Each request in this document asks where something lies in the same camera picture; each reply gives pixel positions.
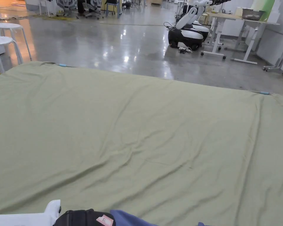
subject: white stool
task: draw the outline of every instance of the white stool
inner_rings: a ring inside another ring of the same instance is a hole
[[[21,56],[21,53],[20,53],[20,50],[19,50],[19,47],[18,47],[16,41],[13,40],[11,37],[0,36],[0,45],[7,45],[7,44],[10,44],[11,42],[14,44],[14,47],[15,47],[15,51],[16,51],[16,55],[17,55],[17,59],[18,59],[18,64],[22,64],[23,58]],[[1,58],[0,58],[0,72],[1,73],[5,72]]]
[[[31,54],[30,54],[30,51],[29,51],[29,47],[28,47],[28,43],[27,43],[27,39],[26,39],[23,27],[21,25],[19,25],[19,24],[0,23],[0,29],[3,30],[3,35],[4,36],[5,36],[4,29],[9,29],[11,31],[11,37],[13,38],[14,41],[16,41],[16,38],[15,38],[13,29],[21,29],[22,32],[23,32],[23,36],[24,36],[25,42],[26,42],[29,58],[32,61]]]

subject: white desk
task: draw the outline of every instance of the white desk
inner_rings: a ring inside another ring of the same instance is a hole
[[[183,0],[183,1],[178,0],[178,1],[176,1],[176,2],[178,2],[178,4],[177,4],[177,10],[176,10],[176,15],[178,15],[178,14],[180,13],[181,5],[185,5],[185,4],[189,3],[189,2],[188,2],[188,0]]]
[[[217,33],[217,37],[216,37],[216,41],[215,41],[215,44],[214,44],[214,47],[213,47],[213,51],[212,51],[212,52],[203,51],[203,52],[201,52],[201,55],[204,55],[204,53],[207,53],[207,54],[214,54],[214,55],[223,56],[223,59],[226,59],[226,56],[225,56],[224,54],[222,54],[222,53],[217,53],[217,47],[218,47],[218,43],[219,43],[220,36],[221,36],[221,33],[222,33],[222,28],[223,28],[224,22],[225,22],[226,20],[242,20],[242,21],[243,21],[243,26],[242,26],[242,28],[241,28],[239,37],[238,37],[238,39],[237,39],[237,41],[236,41],[234,51],[237,51],[237,49],[238,49],[238,46],[239,46],[239,43],[241,42],[242,34],[243,34],[243,31],[244,31],[244,28],[245,28],[246,25],[255,28],[255,32],[254,32],[254,34],[253,34],[252,40],[251,40],[251,42],[250,42],[250,45],[248,46],[247,51],[246,51],[246,53],[245,53],[245,55],[244,55],[244,58],[243,58],[243,59],[234,58],[234,57],[233,57],[234,53],[233,53],[231,60],[240,61],[240,62],[249,63],[249,64],[257,64],[257,62],[248,61],[247,58],[248,58],[248,56],[250,55],[251,49],[252,49],[253,44],[254,44],[254,42],[255,42],[255,38],[256,38],[256,36],[257,36],[259,26],[262,25],[262,24],[265,24],[265,25],[266,25],[266,24],[280,25],[280,24],[267,23],[267,22],[262,22],[262,21],[244,20],[242,17],[236,16],[236,15],[232,15],[232,14],[209,13],[209,12],[208,12],[207,14],[208,14],[209,16],[212,16],[212,17],[215,17],[215,18],[216,18],[215,24],[214,24],[214,28],[213,28],[213,32],[212,32],[212,37],[210,38],[210,45],[213,45],[213,40],[214,40],[214,37],[215,37],[215,34],[216,34],[216,33]]]

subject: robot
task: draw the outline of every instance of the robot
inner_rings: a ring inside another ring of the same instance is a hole
[[[198,2],[191,0],[189,2],[188,8],[189,6],[191,6],[191,8],[188,13],[176,23],[175,27],[169,27],[168,40],[172,48],[177,48],[179,42],[182,42],[185,46],[191,48],[192,51],[195,51],[202,46],[204,37],[202,33],[197,31],[191,24],[199,17],[199,15],[197,15],[198,8],[204,8],[210,4],[213,4],[213,1],[202,0]]]
[[[192,51],[199,49],[202,42],[208,37],[209,29],[200,25],[196,20],[204,13],[209,5],[221,4],[230,0],[190,0],[185,14],[174,27],[169,29],[168,40],[172,48],[178,48],[178,43],[183,43]]]
[[[61,200],[48,203],[44,213],[0,215],[0,226],[53,226],[61,212]]]

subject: wrinkled fabric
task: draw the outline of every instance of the wrinkled fabric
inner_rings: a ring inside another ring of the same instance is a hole
[[[30,62],[0,75],[0,214],[283,225],[283,96]]]

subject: pink tag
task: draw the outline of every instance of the pink tag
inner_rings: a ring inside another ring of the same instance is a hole
[[[96,221],[100,222],[104,226],[113,225],[113,219],[111,219],[110,217],[107,217],[106,215],[103,215],[102,217],[98,217]]]

